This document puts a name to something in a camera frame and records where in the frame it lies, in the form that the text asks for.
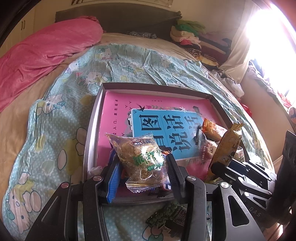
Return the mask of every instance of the bird illustration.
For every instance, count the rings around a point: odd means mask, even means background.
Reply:
[[[140,110],[140,111],[143,111],[144,112],[145,106],[142,107],[139,104],[138,104],[138,106],[140,107],[140,109],[137,109],[137,110]]]

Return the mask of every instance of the gray headboard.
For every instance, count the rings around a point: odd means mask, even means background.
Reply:
[[[95,16],[107,33],[128,31],[154,33],[170,41],[170,29],[182,18],[181,12],[134,3],[98,3],[70,8],[56,13],[56,22],[80,16]]]

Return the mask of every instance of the curtain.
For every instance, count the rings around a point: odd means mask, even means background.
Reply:
[[[252,1],[246,0],[240,26],[233,37],[231,53],[227,61],[220,66],[237,84],[242,81],[249,65],[251,42],[247,37],[247,23],[260,8]]]

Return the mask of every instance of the wall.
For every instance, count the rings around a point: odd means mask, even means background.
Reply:
[[[34,31],[54,23],[55,13],[71,7],[72,0],[42,0],[36,6]],[[88,2],[130,2],[129,0],[106,0]],[[239,27],[245,0],[174,0],[171,8],[137,1],[136,3],[162,7],[171,11],[181,11],[183,19],[199,21],[206,26],[206,31],[219,31],[222,37],[233,38]]]
[[[244,91],[242,103],[250,108],[252,119],[266,143],[272,161],[275,161],[282,155],[287,130],[294,133],[290,122],[283,109],[256,80],[245,75],[241,86]]]

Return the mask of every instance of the screw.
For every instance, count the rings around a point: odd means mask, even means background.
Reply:
[[[190,182],[194,182],[196,180],[195,176],[187,176],[187,180]]]
[[[223,188],[228,188],[228,187],[229,187],[229,184],[226,183],[226,182],[222,182],[222,183],[221,183],[221,187],[223,187]]]
[[[61,188],[67,188],[69,187],[69,183],[68,182],[64,182],[61,184]]]
[[[99,182],[100,180],[102,180],[102,177],[100,175],[96,175],[96,176],[93,177],[93,180],[95,182]]]

